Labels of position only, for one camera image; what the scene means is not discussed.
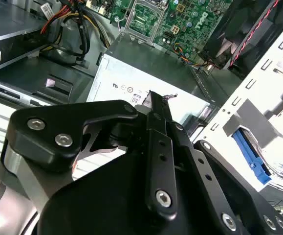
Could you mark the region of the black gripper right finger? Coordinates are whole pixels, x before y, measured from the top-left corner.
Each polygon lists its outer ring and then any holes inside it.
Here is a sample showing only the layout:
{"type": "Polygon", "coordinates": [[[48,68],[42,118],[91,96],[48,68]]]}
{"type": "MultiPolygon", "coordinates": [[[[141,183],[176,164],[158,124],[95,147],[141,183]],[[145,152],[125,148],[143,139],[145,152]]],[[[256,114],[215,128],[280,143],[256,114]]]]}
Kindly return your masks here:
{"type": "Polygon", "coordinates": [[[191,143],[161,98],[162,216],[169,235],[283,235],[283,217],[206,141],[191,143]]]}

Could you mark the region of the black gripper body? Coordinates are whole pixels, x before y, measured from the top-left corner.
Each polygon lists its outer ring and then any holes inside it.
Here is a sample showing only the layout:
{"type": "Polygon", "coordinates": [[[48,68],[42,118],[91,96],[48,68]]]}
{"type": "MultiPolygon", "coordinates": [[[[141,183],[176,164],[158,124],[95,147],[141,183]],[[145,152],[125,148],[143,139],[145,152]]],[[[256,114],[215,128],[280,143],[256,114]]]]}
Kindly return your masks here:
{"type": "Polygon", "coordinates": [[[43,209],[40,235],[217,235],[206,201],[174,149],[177,216],[165,221],[150,212],[145,197],[145,159],[118,157],[59,190],[43,209]]]}

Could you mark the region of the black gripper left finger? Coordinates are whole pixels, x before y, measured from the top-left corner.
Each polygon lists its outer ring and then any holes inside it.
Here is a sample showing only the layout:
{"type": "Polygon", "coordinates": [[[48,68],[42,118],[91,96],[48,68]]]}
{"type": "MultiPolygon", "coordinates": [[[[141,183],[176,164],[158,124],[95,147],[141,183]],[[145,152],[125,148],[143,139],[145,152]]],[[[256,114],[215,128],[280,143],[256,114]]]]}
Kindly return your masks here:
{"type": "Polygon", "coordinates": [[[146,160],[144,202],[161,218],[175,218],[177,193],[168,96],[149,91],[135,108],[123,100],[42,106],[15,111],[7,127],[2,163],[38,212],[86,157],[124,149],[146,160]]]}

